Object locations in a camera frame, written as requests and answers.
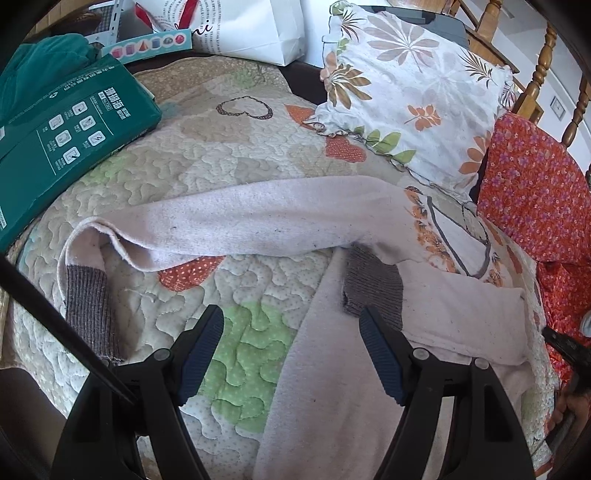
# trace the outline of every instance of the shopping bag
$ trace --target shopping bag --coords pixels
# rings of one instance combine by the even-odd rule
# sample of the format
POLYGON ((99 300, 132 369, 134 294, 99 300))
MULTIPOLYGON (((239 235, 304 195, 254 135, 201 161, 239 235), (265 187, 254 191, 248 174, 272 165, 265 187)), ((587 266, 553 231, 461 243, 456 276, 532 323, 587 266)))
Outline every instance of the shopping bag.
POLYGON ((154 31, 190 28, 203 53, 285 66, 305 53, 300 0, 139 0, 154 31))

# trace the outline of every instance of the pillow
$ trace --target pillow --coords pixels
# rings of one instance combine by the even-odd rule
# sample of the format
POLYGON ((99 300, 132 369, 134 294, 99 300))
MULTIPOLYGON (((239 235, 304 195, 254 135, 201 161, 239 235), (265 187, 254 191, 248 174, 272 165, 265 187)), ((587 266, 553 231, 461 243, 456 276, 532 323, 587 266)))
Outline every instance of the pillow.
POLYGON ((323 135, 354 135, 469 201, 509 67, 387 12, 348 2, 331 12, 320 74, 328 101, 306 123, 323 135))

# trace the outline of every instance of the green cloth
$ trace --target green cloth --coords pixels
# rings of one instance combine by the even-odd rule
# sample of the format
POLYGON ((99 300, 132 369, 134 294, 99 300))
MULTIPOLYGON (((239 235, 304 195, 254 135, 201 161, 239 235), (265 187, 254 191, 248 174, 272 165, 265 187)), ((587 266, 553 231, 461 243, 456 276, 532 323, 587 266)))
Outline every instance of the green cloth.
POLYGON ((0 122, 17 108, 34 103, 64 78, 94 63, 97 53, 77 33, 20 45, 0 75, 0 122))

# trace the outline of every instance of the green cardboard box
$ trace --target green cardboard box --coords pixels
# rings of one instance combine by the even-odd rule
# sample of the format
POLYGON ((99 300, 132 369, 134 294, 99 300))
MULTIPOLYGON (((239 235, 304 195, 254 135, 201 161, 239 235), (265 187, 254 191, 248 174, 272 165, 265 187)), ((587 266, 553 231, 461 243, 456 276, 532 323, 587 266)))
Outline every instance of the green cardboard box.
POLYGON ((0 252, 97 163, 162 113, 107 55, 0 125, 0 252))

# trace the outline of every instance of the black rod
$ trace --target black rod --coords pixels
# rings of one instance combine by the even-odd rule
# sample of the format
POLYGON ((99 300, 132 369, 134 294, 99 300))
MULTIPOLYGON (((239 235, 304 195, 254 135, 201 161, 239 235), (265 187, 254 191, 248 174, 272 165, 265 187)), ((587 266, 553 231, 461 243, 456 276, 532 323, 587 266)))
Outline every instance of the black rod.
POLYGON ((132 405, 137 398, 125 384, 109 370, 82 340, 49 301, 0 254, 0 287, 33 315, 49 332, 74 355, 90 373, 132 405))

